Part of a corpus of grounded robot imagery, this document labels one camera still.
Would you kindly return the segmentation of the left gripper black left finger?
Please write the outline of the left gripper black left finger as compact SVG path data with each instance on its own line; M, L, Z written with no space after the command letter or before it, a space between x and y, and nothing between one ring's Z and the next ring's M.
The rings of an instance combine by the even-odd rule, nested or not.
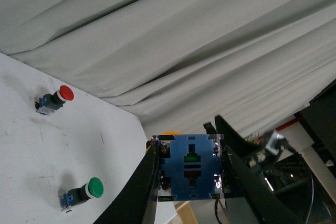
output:
M158 169L159 148L152 144L124 188L95 223L154 223Z

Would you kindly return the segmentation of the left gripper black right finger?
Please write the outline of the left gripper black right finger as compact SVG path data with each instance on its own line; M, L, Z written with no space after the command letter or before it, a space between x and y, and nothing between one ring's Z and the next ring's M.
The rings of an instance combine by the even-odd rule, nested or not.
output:
M225 164L243 192L259 223L296 223L297 216L270 192L261 180L229 147L223 149Z

